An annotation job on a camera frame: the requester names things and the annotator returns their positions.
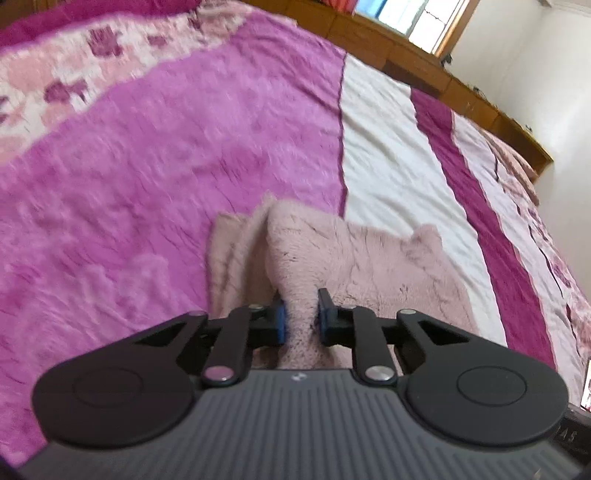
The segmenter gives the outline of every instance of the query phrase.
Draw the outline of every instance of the round pad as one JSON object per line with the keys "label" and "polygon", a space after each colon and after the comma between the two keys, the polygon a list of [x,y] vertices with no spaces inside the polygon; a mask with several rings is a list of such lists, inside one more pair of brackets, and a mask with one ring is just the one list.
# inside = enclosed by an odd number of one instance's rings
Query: round pad
{"label": "round pad", "polygon": [[468,400],[490,407],[511,405],[525,394],[521,376],[501,367],[477,367],[460,375],[457,388]]}
{"label": "round pad", "polygon": [[171,429],[193,402],[193,384],[160,353],[125,345],[49,370],[33,391],[45,436],[83,447],[120,448]]}
{"label": "round pad", "polygon": [[406,398],[427,425],[472,445],[524,445],[556,430],[568,403],[545,364],[491,342],[430,349]]}

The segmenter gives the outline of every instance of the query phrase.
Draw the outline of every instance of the pink floral pattern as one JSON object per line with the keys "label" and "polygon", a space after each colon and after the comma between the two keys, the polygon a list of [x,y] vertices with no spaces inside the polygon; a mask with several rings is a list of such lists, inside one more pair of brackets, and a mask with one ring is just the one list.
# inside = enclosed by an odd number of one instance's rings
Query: pink floral pattern
{"label": "pink floral pattern", "polygon": [[77,82],[68,85],[58,80],[53,82],[50,86],[45,89],[44,100],[47,103],[61,102],[69,103],[70,95],[75,93],[82,100],[84,100],[84,91],[88,88],[88,85],[84,80],[78,80]]}
{"label": "pink floral pattern", "polygon": [[0,55],[0,163],[87,110],[113,85],[143,77],[163,61],[221,46],[251,11],[216,0],[164,18],[116,14],[8,50]]}
{"label": "pink floral pattern", "polygon": [[121,32],[113,32],[111,27],[97,28],[90,31],[88,45],[95,57],[120,57],[123,47],[117,43]]}

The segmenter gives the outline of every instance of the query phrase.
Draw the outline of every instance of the magenta blanket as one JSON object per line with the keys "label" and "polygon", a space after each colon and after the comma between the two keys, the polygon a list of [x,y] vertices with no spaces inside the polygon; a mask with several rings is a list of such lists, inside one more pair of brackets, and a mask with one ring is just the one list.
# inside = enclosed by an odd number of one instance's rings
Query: magenta blanket
{"label": "magenta blanket", "polygon": [[339,212],[343,55],[252,13],[224,45],[114,86],[0,172],[2,456],[43,444],[27,398],[45,369],[209,309],[219,211],[248,213],[270,191]]}

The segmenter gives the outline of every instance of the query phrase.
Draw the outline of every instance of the ribbed gray surface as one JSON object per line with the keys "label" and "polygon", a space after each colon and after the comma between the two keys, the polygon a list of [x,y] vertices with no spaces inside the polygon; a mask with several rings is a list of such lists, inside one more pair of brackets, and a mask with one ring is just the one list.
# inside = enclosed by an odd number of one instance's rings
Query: ribbed gray surface
{"label": "ribbed gray surface", "polygon": [[578,467],[550,444],[464,450],[433,436],[397,395],[348,371],[252,371],[209,390],[159,439],[91,452],[50,445],[21,468],[30,480],[565,480]]}

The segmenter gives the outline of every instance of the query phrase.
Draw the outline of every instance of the pink towel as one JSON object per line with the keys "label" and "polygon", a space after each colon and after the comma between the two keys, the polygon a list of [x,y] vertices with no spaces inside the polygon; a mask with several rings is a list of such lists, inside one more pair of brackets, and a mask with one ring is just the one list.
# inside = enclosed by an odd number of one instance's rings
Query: pink towel
{"label": "pink towel", "polygon": [[478,334],[466,289],[431,225],[401,239],[267,196],[251,217],[217,217],[209,267],[214,315],[269,303],[275,290],[287,304],[287,344],[278,359],[261,352],[255,364],[350,367],[350,351],[323,347],[314,330],[323,287],[335,304],[365,306],[382,317],[412,308]]}

